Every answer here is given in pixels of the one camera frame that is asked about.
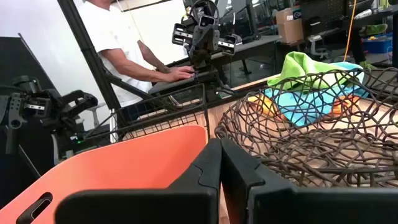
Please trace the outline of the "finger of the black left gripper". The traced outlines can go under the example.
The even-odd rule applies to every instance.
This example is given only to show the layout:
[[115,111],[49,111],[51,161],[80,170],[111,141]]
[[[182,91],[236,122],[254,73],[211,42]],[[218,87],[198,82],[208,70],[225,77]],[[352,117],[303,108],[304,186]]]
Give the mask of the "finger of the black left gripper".
[[193,66],[193,68],[197,68],[199,66],[199,64],[201,63],[200,50],[191,49],[188,52],[188,57],[189,57],[189,61],[190,61],[191,65]]
[[201,56],[200,68],[207,67],[211,62],[211,51],[202,49],[200,52],[200,56]]

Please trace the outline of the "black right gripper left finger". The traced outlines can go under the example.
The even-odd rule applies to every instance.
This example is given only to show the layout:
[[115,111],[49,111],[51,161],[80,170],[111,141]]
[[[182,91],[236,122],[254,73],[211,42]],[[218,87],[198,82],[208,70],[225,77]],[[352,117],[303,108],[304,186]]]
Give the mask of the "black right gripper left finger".
[[218,224],[222,147],[211,139],[165,189],[84,190],[57,206],[55,224]]

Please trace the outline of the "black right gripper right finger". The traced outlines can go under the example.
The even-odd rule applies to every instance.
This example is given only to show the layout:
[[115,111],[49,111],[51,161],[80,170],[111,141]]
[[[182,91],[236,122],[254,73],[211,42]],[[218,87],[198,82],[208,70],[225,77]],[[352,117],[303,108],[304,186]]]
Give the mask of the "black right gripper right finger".
[[299,187],[230,139],[221,183],[232,224],[398,224],[398,190]]

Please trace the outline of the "green microfiber towel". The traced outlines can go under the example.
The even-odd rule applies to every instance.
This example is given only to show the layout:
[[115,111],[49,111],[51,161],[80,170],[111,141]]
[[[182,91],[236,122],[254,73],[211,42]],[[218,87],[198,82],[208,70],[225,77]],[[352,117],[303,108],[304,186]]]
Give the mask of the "green microfiber towel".
[[344,84],[347,79],[354,78],[351,70],[362,66],[349,62],[325,63],[311,59],[302,52],[290,52],[285,56],[280,76],[270,78],[269,86],[283,85],[283,90],[293,89],[306,84],[315,89]]

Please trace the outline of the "blue microfiber towel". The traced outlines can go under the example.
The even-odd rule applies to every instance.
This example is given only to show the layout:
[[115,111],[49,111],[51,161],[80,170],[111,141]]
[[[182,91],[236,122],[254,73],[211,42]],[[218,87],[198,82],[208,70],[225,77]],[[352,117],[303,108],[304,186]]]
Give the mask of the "blue microfiber towel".
[[283,90],[283,85],[268,86],[262,94],[270,98],[280,112],[295,127],[309,126],[330,114],[334,101],[339,96],[355,95],[360,98],[368,96],[368,92],[361,86],[364,80],[364,70],[355,68],[354,78],[347,79],[344,84],[315,89],[301,84],[293,89]]

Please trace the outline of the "orange microfiber towel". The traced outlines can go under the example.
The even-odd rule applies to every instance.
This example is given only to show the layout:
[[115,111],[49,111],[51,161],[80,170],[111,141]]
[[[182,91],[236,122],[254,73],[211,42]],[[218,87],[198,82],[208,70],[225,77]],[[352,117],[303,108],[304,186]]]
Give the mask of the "orange microfiber towel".
[[276,118],[279,121],[287,118],[280,112],[278,106],[265,95],[250,96],[248,98],[249,106],[256,112],[270,118]]
[[358,107],[360,97],[355,95],[339,96],[333,103],[330,114],[341,115],[345,112],[353,112]]

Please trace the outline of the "black desk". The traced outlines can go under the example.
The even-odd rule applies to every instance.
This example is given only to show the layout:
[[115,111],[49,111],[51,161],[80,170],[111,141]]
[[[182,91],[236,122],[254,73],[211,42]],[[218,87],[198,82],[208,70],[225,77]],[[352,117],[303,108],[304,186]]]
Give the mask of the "black desk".
[[215,82],[217,69],[221,68],[222,65],[263,54],[268,47],[272,46],[279,39],[280,37],[278,35],[262,36],[259,40],[246,44],[239,44],[235,48],[235,54],[232,56],[223,55],[222,53],[214,54],[211,56],[211,65],[213,68],[209,72],[201,72],[194,78],[180,80],[174,83],[157,83],[149,90],[149,93],[151,95],[156,93],[166,94],[170,91],[179,90],[197,83]]

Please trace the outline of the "orange plastic basket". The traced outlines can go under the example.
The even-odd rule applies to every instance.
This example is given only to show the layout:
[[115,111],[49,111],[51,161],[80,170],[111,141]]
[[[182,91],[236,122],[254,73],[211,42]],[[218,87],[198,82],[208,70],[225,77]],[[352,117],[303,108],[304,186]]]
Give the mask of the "orange plastic basket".
[[187,125],[73,156],[0,209],[0,224],[17,218],[44,193],[52,202],[32,222],[53,224],[57,205],[83,190],[165,189],[180,177],[208,142],[203,126]]

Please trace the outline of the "cardboard box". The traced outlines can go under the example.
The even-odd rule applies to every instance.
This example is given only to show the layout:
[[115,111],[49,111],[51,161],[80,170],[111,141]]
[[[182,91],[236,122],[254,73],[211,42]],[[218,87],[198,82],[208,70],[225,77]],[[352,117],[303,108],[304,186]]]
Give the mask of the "cardboard box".
[[278,11],[275,18],[282,43],[290,44],[304,39],[299,7],[290,7]]

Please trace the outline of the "person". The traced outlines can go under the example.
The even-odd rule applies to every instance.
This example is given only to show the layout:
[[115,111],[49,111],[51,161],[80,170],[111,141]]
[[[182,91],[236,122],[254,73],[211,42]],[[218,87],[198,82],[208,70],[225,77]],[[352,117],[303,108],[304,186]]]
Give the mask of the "person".
[[148,93],[153,83],[189,79],[190,66],[167,67],[127,23],[113,0],[85,0],[79,15],[104,67],[124,83]]

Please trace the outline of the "dark shelf unit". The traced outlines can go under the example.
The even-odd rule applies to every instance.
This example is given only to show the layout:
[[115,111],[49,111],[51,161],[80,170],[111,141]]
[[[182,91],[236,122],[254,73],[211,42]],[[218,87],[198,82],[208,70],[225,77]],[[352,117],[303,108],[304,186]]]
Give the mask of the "dark shelf unit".
[[384,10],[372,8],[374,0],[300,0],[303,32],[316,35],[326,30],[365,26],[398,14],[398,2]]

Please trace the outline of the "green object on shelf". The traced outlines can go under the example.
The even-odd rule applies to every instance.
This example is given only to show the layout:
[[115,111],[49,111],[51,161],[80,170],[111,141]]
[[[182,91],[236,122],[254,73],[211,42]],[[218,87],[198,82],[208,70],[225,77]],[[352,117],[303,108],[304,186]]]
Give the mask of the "green object on shelf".
[[378,35],[385,32],[388,28],[387,24],[366,25],[361,28],[360,34],[362,36]]

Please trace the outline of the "blue plastic bin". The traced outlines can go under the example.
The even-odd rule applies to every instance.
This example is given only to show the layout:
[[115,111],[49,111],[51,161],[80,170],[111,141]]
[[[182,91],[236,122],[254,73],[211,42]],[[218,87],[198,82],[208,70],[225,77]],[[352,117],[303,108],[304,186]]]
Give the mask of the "blue plastic bin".
[[385,54],[392,52],[392,34],[375,35],[363,39],[363,48],[367,53]]

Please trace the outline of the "black panel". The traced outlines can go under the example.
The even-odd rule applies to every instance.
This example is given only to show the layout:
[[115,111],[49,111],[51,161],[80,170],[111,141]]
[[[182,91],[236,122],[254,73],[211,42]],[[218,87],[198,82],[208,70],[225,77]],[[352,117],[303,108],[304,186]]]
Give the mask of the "black panel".
[[34,77],[42,89],[58,93],[22,38],[0,37],[0,85],[13,86],[13,81],[20,76]]

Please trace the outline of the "black metal frame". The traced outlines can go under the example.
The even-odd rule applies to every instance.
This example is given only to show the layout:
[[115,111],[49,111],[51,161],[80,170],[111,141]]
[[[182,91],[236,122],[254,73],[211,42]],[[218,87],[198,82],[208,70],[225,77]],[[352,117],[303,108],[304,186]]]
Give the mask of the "black metal frame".
[[113,85],[141,97],[144,101],[153,103],[160,108],[175,111],[177,107],[162,96],[152,96],[141,91],[112,75],[98,57],[94,45],[86,31],[83,21],[73,0],[57,0],[68,25],[78,43],[78,46],[93,74],[95,82],[109,109],[120,109],[121,105],[116,97]]

